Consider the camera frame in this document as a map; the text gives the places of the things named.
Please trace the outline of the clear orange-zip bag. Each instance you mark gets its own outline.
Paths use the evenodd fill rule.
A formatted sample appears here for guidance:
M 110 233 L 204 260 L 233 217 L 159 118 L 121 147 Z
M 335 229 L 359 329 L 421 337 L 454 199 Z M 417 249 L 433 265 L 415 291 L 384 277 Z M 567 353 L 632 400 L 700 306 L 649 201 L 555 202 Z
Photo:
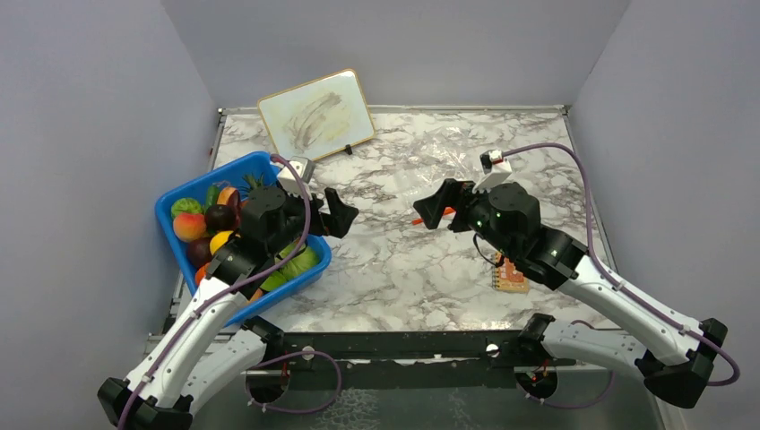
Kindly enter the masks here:
M 420 216 L 413 203 L 432 195 L 445 179 L 477 181 L 483 177 L 480 156 L 498 148 L 498 144 L 483 141 L 471 129 L 455 126 L 424 132 L 404 143 L 392 172 L 402 225 L 416 225 L 414 221 Z

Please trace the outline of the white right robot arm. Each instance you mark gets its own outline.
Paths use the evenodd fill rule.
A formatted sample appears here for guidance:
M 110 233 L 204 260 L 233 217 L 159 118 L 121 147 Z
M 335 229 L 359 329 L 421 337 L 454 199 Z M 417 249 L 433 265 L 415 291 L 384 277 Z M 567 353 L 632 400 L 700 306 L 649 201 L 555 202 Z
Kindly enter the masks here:
M 636 377 L 675 407 L 696 405 L 728 333 L 722 322 L 676 312 L 596 263 L 586 245 L 542 224 L 539 201 L 517 183 L 478 192 L 471 181 L 448 178 L 413 208 L 428 229 L 437 228 L 452 208 L 452 232 L 474 232 L 528 280 L 585 303 L 619 328 L 593 330 L 534 314 L 516 343 L 524 362 L 581 361 Z

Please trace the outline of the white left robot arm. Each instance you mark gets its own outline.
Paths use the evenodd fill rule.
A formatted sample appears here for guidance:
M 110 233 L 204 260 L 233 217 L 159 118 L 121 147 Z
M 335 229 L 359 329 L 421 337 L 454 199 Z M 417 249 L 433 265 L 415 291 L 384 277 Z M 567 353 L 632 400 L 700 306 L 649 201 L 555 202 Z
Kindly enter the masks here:
M 358 209 L 324 191 L 328 212 L 316 196 L 306 201 L 279 186 L 254 190 L 237 232 L 220 248 L 190 304 L 148 356 L 124 379 L 108 378 L 98 399 L 118 429 L 187 429 L 205 403 L 244 369 L 274 366 L 281 359 L 270 324 L 242 328 L 227 346 L 209 354 L 220 330 L 248 304 L 259 286 L 308 235 L 343 238 Z

